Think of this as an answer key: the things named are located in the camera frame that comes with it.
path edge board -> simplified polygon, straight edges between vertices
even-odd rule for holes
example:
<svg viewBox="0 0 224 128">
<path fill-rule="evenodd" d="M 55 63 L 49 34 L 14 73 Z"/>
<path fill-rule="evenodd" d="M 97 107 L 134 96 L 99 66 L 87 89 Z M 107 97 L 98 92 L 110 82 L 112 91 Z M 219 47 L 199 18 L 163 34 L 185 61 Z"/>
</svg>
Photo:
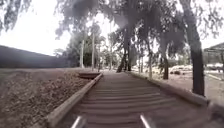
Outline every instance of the path edge board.
<svg viewBox="0 0 224 128">
<path fill-rule="evenodd" d="M 127 74 L 130 74 L 134 77 L 138 77 L 141 79 L 145 79 L 148 82 L 152 83 L 153 85 L 159 86 L 162 89 L 167 90 L 168 92 L 171 92 L 183 99 L 185 99 L 188 102 L 191 102 L 195 105 L 199 105 L 199 106 L 203 106 L 208 108 L 212 113 L 214 114 L 218 114 L 222 117 L 224 117 L 224 106 L 219 105 L 217 103 L 212 102 L 211 100 L 207 99 L 206 97 L 200 96 L 200 95 L 196 95 L 194 93 L 191 93 L 187 90 L 181 89 L 181 88 L 177 88 L 174 86 L 171 86 L 169 84 L 166 83 L 162 83 L 159 82 L 157 80 L 153 80 L 153 79 L 148 79 L 145 76 L 139 75 L 137 73 L 133 73 L 133 72 L 126 72 Z"/>
<path fill-rule="evenodd" d="M 95 85 L 103 76 L 100 73 L 96 78 L 88 82 L 79 91 L 75 92 L 67 100 L 65 100 L 61 105 L 55 108 L 50 114 L 44 117 L 43 121 L 40 123 L 35 123 L 30 128 L 53 128 L 55 127 L 61 119 L 71 110 L 71 108 L 77 104 L 84 95 Z"/>
</svg>

foliage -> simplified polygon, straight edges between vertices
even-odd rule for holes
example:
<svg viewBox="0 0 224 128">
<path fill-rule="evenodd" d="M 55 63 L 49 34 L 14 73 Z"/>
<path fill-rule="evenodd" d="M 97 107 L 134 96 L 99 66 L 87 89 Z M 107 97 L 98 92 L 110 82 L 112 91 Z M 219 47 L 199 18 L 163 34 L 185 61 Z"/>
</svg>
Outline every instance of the foliage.
<svg viewBox="0 0 224 128">
<path fill-rule="evenodd" d="M 2 30 L 14 28 L 20 13 L 29 9 L 31 0 L 1 0 L 0 1 L 0 33 Z"/>
</svg>

ground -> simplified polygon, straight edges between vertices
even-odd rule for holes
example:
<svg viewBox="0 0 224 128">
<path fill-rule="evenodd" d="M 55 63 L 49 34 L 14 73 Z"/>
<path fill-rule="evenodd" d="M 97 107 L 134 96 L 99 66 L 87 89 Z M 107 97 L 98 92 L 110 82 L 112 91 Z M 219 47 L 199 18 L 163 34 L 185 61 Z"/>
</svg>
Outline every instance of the ground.
<svg viewBox="0 0 224 128">
<path fill-rule="evenodd" d="M 26 128 L 90 80 L 80 69 L 0 69 L 0 128 Z"/>
<path fill-rule="evenodd" d="M 188 91 L 192 90 L 193 81 L 191 72 L 185 72 L 185 75 L 169 74 L 169 80 L 163 80 L 161 76 L 159 77 L 159 75 L 155 73 L 153 74 L 153 78 L 178 88 L 182 88 Z M 205 96 L 213 102 L 224 106 L 224 81 L 220 81 L 205 75 Z"/>
</svg>

tree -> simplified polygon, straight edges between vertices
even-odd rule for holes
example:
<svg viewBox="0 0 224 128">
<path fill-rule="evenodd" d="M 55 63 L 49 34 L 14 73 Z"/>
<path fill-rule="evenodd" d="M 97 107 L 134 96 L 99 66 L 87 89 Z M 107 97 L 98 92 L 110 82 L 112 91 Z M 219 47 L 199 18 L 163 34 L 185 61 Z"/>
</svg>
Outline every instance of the tree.
<svg viewBox="0 0 224 128">
<path fill-rule="evenodd" d="M 76 17 L 75 19 L 77 19 L 77 16 L 79 19 L 82 19 L 83 17 L 93 16 L 98 11 L 103 12 L 105 15 L 112 15 L 115 23 L 120 26 L 120 32 L 118 32 L 119 35 L 117 37 L 122 39 L 122 47 L 124 49 L 118 72 L 125 67 L 126 61 L 128 70 L 131 70 L 130 44 L 132 42 L 131 39 L 136 35 L 138 35 L 138 40 L 143 42 L 147 42 L 149 37 L 153 37 L 159 43 L 162 57 L 166 62 L 165 79 L 168 78 L 167 52 L 168 55 L 169 52 L 174 53 L 179 49 L 179 46 L 181 48 L 182 44 L 184 44 L 183 42 L 188 42 L 194 67 L 193 92 L 204 95 L 203 60 L 197 25 L 205 25 L 205 28 L 209 28 L 211 33 L 217 35 L 215 30 L 222 25 L 223 18 L 220 18 L 217 9 L 211 6 L 209 6 L 210 13 L 207 17 L 204 17 L 202 15 L 203 7 L 195 4 L 194 10 L 196 12 L 194 13 L 191 7 L 191 0 L 179 1 L 183 7 L 183 14 L 176 9 L 177 2 L 174 0 L 120 0 L 109 2 L 109 4 L 101 0 L 92 0 L 91 2 L 82 0 L 75 4 L 65 2 L 65 7 L 70 6 L 74 11 L 74 15 L 67 13 L 64 21 L 68 21 L 66 22 L 67 24 L 72 21 L 69 19 L 71 16 Z"/>
<path fill-rule="evenodd" d="M 1 0 L 0 1 L 0 34 L 2 30 L 8 31 L 16 25 L 18 15 L 26 12 L 31 0 Z"/>
</svg>

eucalyptus tree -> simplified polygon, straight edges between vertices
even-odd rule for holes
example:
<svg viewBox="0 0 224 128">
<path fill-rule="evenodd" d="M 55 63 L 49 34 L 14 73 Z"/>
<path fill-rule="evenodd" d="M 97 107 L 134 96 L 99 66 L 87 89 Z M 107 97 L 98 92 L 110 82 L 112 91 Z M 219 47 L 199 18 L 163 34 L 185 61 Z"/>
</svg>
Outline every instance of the eucalyptus tree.
<svg viewBox="0 0 224 128">
<path fill-rule="evenodd" d="M 119 24 L 123 31 L 123 47 L 127 55 L 124 52 L 122 60 L 126 60 L 126 56 L 130 58 L 131 37 L 136 30 L 136 26 L 140 24 L 139 22 L 145 24 L 144 40 L 147 40 L 146 37 L 148 37 L 148 33 L 152 31 L 154 33 L 155 31 L 155 39 L 161 44 L 160 49 L 165 59 L 167 49 L 173 51 L 171 46 L 175 46 L 175 42 L 179 42 L 180 39 L 183 39 L 183 35 L 186 34 L 185 38 L 187 37 L 186 42 L 189 43 L 191 48 L 193 63 L 193 92 L 204 95 L 203 61 L 196 20 L 199 20 L 199 25 L 200 21 L 204 20 L 206 22 L 205 28 L 217 34 L 215 29 L 222 25 L 222 18 L 220 18 L 220 15 L 216 11 L 217 8 L 209 9 L 211 13 L 207 14 L 207 18 L 204 18 L 204 9 L 202 6 L 191 6 L 192 3 L 196 3 L 196 1 L 179 0 L 179 2 L 183 8 L 183 15 L 179 15 L 178 17 L 175 17 L 177 13 L 177 9 L 175 8 L 177 2 L 175 0 L 118 0 L 116 2 L 109 2 L 109 4 L 113 6 L 109 6 L 104 0 L 59 0 L 59 7 L 62 9 L 61 12 L 64 13 L 63 25 L 65 26 L 68 26 L 68 24 L 70 25 L 70 23 L 76 26 L 77 21 L 80 21 L 83 17 L 93 16 L 98 12 L 113 16 L 115 23 Z M 177 28 L 178 31 L 181 31 L 182 35 L 181 38 L 178 39 L 179 41 L 175 41 L 175 38 L 169 39 L 170 31 L 174 31 L 172 32 L 174 33 L 173 37 L 177 37 L 179 34 L 179 32 L 176 31 Z M 121 61 L 118 69 L 122 69 L 124 66 L 123 62 L 124 61 Z"/>
</svg>

